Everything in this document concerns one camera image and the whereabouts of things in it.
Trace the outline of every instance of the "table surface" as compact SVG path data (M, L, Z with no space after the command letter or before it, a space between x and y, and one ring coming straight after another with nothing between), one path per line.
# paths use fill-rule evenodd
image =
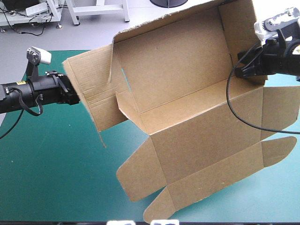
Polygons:
M62 61L81 52L52 52L52 64L41 65L40 74L63 71ZM276 75L267 85L297 83L294 77ZM7 114L0 134L18 114ZM289 129L300 130L300 121ZM46 105L38 118L24 113L17 127L0 141L0 220L142 221L143 211L159 191L130 202L115 173L147 135L125 121L101 136L107 148L82 104ZM172 218L187 222L299 222L299 148L298 143L284 161L180 210Z

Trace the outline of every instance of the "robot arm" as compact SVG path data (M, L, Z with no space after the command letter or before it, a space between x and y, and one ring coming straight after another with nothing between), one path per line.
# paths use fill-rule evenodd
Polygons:
M0 113L24 109L34 116L39 116L43 113L43 105L46 104L79 103L79 97L67 76L56 71L46 72L44 76L38 75L40 63L51 63L49 52L31 47L27 50L27 59L26 81L0 85ZM35 106L39 107L39 113L30 109Z
M236 76L287 74L300 76L300 11L293 7L284 13L255 23L262 46L252 50L235 70Z

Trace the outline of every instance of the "white object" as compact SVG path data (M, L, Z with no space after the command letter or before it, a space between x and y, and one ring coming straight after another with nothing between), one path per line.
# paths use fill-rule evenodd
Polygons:
M269 19L270 23L272 22L272 24L280 24L282 22L288 22L293 19L297 19L298 15L290 14L290 11L293 12L294 9L295 9L294 7L288 8L285 10L285 14L283 14L281 12L280 13L280 14L282 14L281 16L275 16L273 18L270 18ZM276 31L270 32L270 31L266 30L264 27L264 24L265 24L265 20L258 21L254 24L255 33L258 36L258 38L260 39L260 41L262 42L262 44L264 44L267 39L278 36L278 33Z
M135 222L133 220L122 220L122 221L108 221L106 225L135 225Z
M50 12L53 13L51 22L59 22L61 19L61 13L63 8L57 8L57 4L64 5L65 0L46 0L45 3L48 3ZM37 22L37 23L44 23L46 21L50 21L50 19L45 18L45 16L33 16L33 17L25 17L16 14L15 16L11 16L9 13L6 13L7 19L9 21L10 25L15 25L19 23L28 23L29 21L31 23ZM0 13L0 26L8 26L8 23L6 21L6 18L4 16L4 13Z
M74 25L79 25L78 16L124 13L125 21L129 22L127 0L121 0L120 5L105 5L105 0L97 0L95 6L76 7L73 0L66 0Z
M278 35L277 32L269 32L265 30L263 23L264 21L256 22L254 24L255 34L258 36L261 42L264 42L265 40Z
M152 220L150 225L180 225L179 220L176 219L160 219Z
M38 50L41 53L41 62L43 64L47 64L50 65L51 63L51 58L52 58L52 54L44 49L41 48L37 48L37 47L31 47L33 49Z
M26 8L26 15L27 16L32 16L32 15L37 15L43 12L48 11L48 6L46 2L31 6L29 8Z

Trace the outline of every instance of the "box side panel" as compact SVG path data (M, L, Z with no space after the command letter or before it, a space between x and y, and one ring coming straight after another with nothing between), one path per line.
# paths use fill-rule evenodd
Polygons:
M140 113L216 84L232 68L216 8L115 48Z
M148 129L148 134L152 135L187 121L225 103L226 85L227 81L224 80L208 88L142 113L141 118ZM257 83L234 77L231 83L230 97L231 99L235 98L259 87L261 87L261 85Z
M300 87L265 87L263 89L262 127L283 130L297 121ZM261 139L274 133L262 131Z
M261 125L262 88L235 98L232 105L241 117ZM260 142L261 131L237 120L224 103L151 137L170 184Z
M263 154L261 143L221 160L201 171L187 176L167 186L176 211L210 196L211 194L263 169ZM163 204L158 196L146 209L155 211L158 203Z
M225 0L211 0L211 1L202 0L201 2L203 2L203 4L199 4L199 5L193 6L191 8L188 8L188 9L185 9L185 10L182 10L179 12L175 12L175 13L172 13L169 15L164 15L154 21L146 22L142 25L130 28L128 30L124 30L115 36L114 41L115 41L115 43L124 41L126 39L144 34L151 30L155 30L157 28L166 26L168 24L171 24L176 21L187 18L195 13L199 13L199 12L205 11L209 8L216 7L220 4L222 4L223 2L225 2Z
M254 6L252 0L238 0L219 6L219 11L228 48L235 64L238 62L238 53L247 51L259 42L254 30L256 22Z
M297 138L286 137L262 143L264 167L274 165L286 158L297 143Z
M119 70L112 71L113 77L110 76L111 64L118 64L117 60L112 61L112 45L85 52L64 62L67 75L99 131L126 120L118 109L115 92L126 90L127 84Z
M141 200L166 186L150 137L118 169L117 178L131 201Z

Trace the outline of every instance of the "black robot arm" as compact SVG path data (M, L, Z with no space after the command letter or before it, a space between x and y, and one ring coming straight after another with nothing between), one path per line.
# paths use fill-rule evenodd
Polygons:
M67 76L56 71L46 72L44 76L38 75L39 64L51 62L49 52L31 47L27 50L27 59L26 81L0 85L0 113L24 109L34 116L39 116L43 113L43 105L46 104L79 103L79 97ZM35 106L39 107L39 112L30 109Z

